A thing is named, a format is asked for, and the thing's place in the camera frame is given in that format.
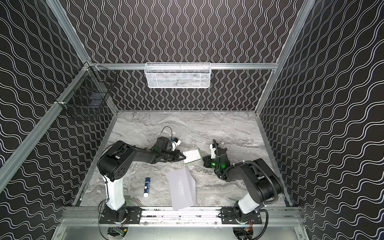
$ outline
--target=black patterned wall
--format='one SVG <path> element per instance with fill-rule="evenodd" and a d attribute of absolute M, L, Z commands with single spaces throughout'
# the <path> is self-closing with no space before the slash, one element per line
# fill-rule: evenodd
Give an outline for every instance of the black patterned wall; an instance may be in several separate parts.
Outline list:
<path fill-rule="evenodd" d="M 93 62 L 276 62 L 303 0 L 60 0 Z"/>
<path fill-rule="evenodd" d="M 78 73 L 82 63 L 44 0 L 0 1 L 0 164 Z M 63 111 L 0 193 L 0 239 L 51 239 L 112 115 L 76 122 Z"/>
<path fill-rule="evenodd" d="M 112 119 L 75 121 L 62 111 L 0 193 L 0 239 L 51 239 L 71 206 Z"/>
<path fill-rule="evenodd" d="M 122 110 L 255 110 L 271 70 L 213 70 L 210 88 L 149 88 L 144 71 L 121 71 L 111 93 Z"/>
<path fill-rule="evenodd" d="M 317 0 L 260 115 L 312 240 L 384 238 L 384 1 Z"/>
<path fill-rule="evenodd" d="M 0 1 L 0 166 L 82 63 L 44 0 Z"/>

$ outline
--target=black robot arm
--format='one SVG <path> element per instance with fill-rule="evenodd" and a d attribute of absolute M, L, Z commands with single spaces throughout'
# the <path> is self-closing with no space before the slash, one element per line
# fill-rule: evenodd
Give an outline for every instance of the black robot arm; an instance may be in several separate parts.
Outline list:
<path fill-rule="evenodd" d="M 151 149 L 143 149 L 126 144 L 123 141 L 114 143 L 100 158 L 98 168 L 110 181 L 122 178 L 132 162 L 177 162 L 184 160 L 180 150 L 172 151 L 172 143 L 166 137 L 159 137 Z"/>

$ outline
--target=marble table surface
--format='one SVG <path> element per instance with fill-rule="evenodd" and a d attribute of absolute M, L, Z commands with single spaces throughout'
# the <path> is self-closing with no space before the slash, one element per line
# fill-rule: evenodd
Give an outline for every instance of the marble table surface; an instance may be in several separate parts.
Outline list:
<path fill-rule="evenodd" d="M 215 139 L 228 149 L 231 163 L 263 158 L 273 169 L 253 112 L 119 112 L 107 146 L 122 140 L 138 147 L 152 147 L 165 126 L 170 126 L 173 136 L 181 140 L 177 147 L 181 151 L 199 148 L 204 155 L 210 155 L 209 145 Z M 170 137 L 170 130 L 165 128 L 162 135 Z M 172 206 L 167 173 L 184 167 L 195 180 L 196 206 L 233 206 L 247 194 L 243 181 L 222 181 L 213 169 L 203 167 L 203 161 L 187 165 L 184 161 L 133 162 L 123 180 L 127 205 Z M 146 177 L 151 178 L 149 197 L 143 197 Z M 81 206 L 97 206 L 105 198 L 103 177 L 96 168 Z M 270 206 L 285 206 L 282 194 Z"/>

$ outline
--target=metal mounting plate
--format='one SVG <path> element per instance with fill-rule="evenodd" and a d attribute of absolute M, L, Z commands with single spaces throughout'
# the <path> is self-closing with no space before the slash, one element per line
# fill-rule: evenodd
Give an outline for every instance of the metal mounting plate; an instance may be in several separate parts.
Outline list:
<path fill-rule="evenodd" d="M 222 224 L 237 224 L 233 207 L 223 207 L 220 210 Z M 254 212 L 251 216 L 253 224 L 262 224 L 260 213 Z"/>
<path fill-rule="evenodd" d="M 126 224 L 139 224 L 141 219 L 142 209 L 140 207 L 127 207 L 125 209 L 128 216 L 128 222 Z M 103 213 L 101 214 L 101 218 L 99 221 L 100 224 L 114 224 L 114 219 L 110 218 L 108 214 L 105 213 L 105 209 L 103 209 Z"/>

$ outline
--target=black cable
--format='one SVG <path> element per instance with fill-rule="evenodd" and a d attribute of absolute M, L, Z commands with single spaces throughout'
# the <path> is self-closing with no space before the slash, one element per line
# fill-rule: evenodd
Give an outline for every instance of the black cable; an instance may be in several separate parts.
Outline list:
<path fill-rule="evenodd" d="M 270 203 L 274 203 L 275 201 L 277 201 L 278 199 L 278 194 L 277 194 L 277 190 L 275 188 L 275 185 L 273 184 L 273 182 L 271 181 L 271 179 L 269 178 L 269 176 L 267 176 L 264 172 L 264 170 L 255 162 L 253 161 L 245 161 L 245 162 L 238 162 L 236 164 L 233 164 L 231 166 L 229 166 L 227 169 L 225 169 L 225 171 L 223 172 L 222 176 L 225 176 L 225 174 L 228 172 L 228 170 L 232 169 L 232 168 L 235 168 L 237 166 L 240 166 L 242 164 L 252 164 L 253 166 L 255 166 L 263 175 L 264 177 L 267 179 L 267 181 L 269 182 L 269 184 L 271 185 L 272 187 L 272 190 L 273 190 L 273 199 L 271 201 L 266 201 L 265 203 L 266 204 L 270 204 Z"/>
<path fill-rule="evenodd" d="M 259 212 L 265 212 L 265 224 L 261 233 L 257 235 L 257 237 L 252 238 L 251 240 L 258 240 L 259 238 L 261 238 L 261 236 L 263 236 L 263 234 L 265 233 L 266 227 L 268 226 L 268 218 L 269 218 L 268 211 L 265 209 L 260 209 Z"/>
<path fill-rule="evenodd" d="M 99 226 L 99 233 L 100 233 L 100 235 L 101 235 L 104 239 L 109 240 L 108 238 L 104 237 L 104 235 L 101 233 L 101 230 L 100 230 L 100 214 L 101 214 L 100 211 L 101 211 L 101 206 L 102 206 L 102 204 L 103 204 L 104 201 L 105 201 L 105 200 L 101 201 L 101 202 L 99 203 L 99 206 L 97 207 L 97 211 L 99 212 L 98 226 Z"/>
<path fill-rule="evenodd" d="M 164 131 L 164 129 L 165 128 L 169 128 L 170 129 L 170 149 L 172 149 L 172 137 L 173 137 L 173 132 L 172 132 L 172 128 L 171 127 L 169 127 L 169 126 L 165 126 L 165 127 L 163 127 L 163 130 L 161 130 L 161 132 L 160 132 L 160 134 L 159 134 L 159 136 L 157 137 L 157 138 L 159 138 L 160 137 L 160 135 L 162 134 L 162 132 Z"/>
<path fill-rule="evenodd" d="M 172 128 L 171 128 L 171 127 L 169 127 L 169 126 L 165 126 L 165 127 L 163 127 L 163 130 L 161 130 L 161 132 L 160 132 L 160 134 L 159 134 L 158 138 L 160 137 L 160 135 L 162 134 L 162 132 L 164 131 L 164 129 L 165 129 L 166 127 L 168 127 L 168 128 L 170 129 L 170 139 L 172 140 L 172 137 L 173 137 L 173 132 L 172 132 Z"/>
<path fill-rule="evenodd" d="M 273 199 L 270 200 L 270 201 L 265 201 L 264 203 L 265 204 L 272 204 L 274 202 L 277 201 L 277 199 L 279 198 L 278 196 L 278 193 L 277 193 L 277 190 L 275 188 L 275 185 L 273 184 L 272 180 L 270 179 L 269 176 L 266 175 L 266 173 L 264 172 L 264 170 L 260 167 L 259 164 L 255 163 L 255 162 L 252 162 L 252 161 L 249 161 L 250 164 L 254 165 L 263 175 L 264 177 L 267 179 L 267 181 L 269 182 L 269 184 L 271 185 L 272 187 L 272 190 L 273 190 Z"/>
<path fill-rule="evenodd" d="M 104 151 L 101 153 L 100 158 L 99 158 L 99 160 L 97 161 L 97 166 L 99 166 L 99 163 L 100 163 L 100 160 L 101 160 L 101 157 L 103 156 L 103 154 L 104 154 L 107 150 L 109 150 L 109 148 L 112 147 L 113 144 L 114 144 L 114 143 L 112 143 L 111 145 L 109 145 L 108 147 L 106 147 L 106 148 L 104 149 Z"/>
<path fill-rule="evenodd" d="M 105 186 L 107 186 L 107 200 L 106 200 L 106 203 L 107 203 L 109 201 L 108 181 L 104 175 L 102 175 L 102 176 L 105 179 Z"/>

